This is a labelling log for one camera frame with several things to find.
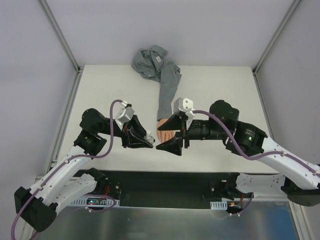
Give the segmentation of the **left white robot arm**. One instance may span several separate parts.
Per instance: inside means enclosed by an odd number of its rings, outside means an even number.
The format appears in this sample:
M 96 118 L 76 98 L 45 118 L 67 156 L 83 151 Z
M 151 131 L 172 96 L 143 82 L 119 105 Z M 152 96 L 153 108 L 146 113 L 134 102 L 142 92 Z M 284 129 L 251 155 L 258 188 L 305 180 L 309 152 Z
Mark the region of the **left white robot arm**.
M 130 106 L 121 108 L 115 119 L 89 108 L 82 114 L 79 126 L 81 132 L 63 160 L 34 185 L 20 187 L 14 193 L 16 213 L 37 232 L 46 230 L 61 210 L 83 195 L 107 197 L 111 183 L 93 167 L 69 183 L 82 166 L 100 154 L 107 143 L 101 134 L 121 138 L 124 148 L 151 149 L 155 142 Z

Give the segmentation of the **clear nail polish bottle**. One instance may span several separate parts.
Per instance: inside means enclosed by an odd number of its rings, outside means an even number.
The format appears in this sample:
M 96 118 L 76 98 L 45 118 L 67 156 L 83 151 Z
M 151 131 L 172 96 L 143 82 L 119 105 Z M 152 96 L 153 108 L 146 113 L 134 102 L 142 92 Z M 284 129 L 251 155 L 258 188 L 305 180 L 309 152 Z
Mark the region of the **clear nail polish bottle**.
M 145 140 L 149 142 L 151 145 L 154 144 L 155 139 L 152 137 L 152 132 L 149 129 L 146 130 Z

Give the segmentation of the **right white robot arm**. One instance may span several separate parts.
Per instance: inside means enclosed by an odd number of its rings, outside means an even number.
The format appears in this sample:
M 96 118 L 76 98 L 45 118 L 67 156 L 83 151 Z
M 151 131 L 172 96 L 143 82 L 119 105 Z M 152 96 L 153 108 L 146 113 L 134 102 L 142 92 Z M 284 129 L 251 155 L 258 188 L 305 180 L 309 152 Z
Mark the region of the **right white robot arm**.
M 188 98 L 178 98 L 174 114 L 158 129 L 175 135 L 156 146 L 157 150 L 181 156 L 190 141 L 222 141 L 226 150 L 249 161 L 261 162 L 276 174 L 230 173 L 209 184 L 212 198 L 233 200 L 254 193 L 286 196 L 305 207 L 320 203 L 320 167 L 307 162 L 276 143 L 263 130 L 239 120 L 239 110 L 220 99 L 209 111 L 195 110 Z

